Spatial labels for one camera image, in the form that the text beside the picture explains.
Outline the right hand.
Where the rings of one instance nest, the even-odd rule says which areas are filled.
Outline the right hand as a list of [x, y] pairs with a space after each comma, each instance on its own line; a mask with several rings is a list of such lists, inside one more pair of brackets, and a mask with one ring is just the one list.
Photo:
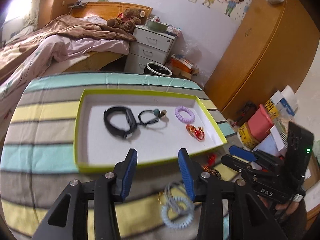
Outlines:
[[275, 218], [287, 218], [291, 216], [299, 207], [298, 202], [288, 201], [285, 204], [276, 204], [274, 208], [276, 210], [276, 214], [273, 215]]

